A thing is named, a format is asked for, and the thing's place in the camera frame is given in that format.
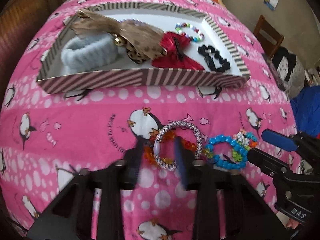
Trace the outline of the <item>person's hand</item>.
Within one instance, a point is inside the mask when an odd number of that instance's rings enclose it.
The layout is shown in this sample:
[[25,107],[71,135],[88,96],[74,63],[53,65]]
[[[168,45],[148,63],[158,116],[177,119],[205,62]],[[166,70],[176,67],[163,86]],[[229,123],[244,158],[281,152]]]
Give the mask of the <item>person's hand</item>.
[[288,220],[287,224],[285,225],[285,227],[287,229],[289,229],[289,228],[295,229],[295,228],[297,228],[299,226],[299,224],[300,223],[298,221],[296,221],[296,220],[294,220],[292,218],[289,218],[289,220]]

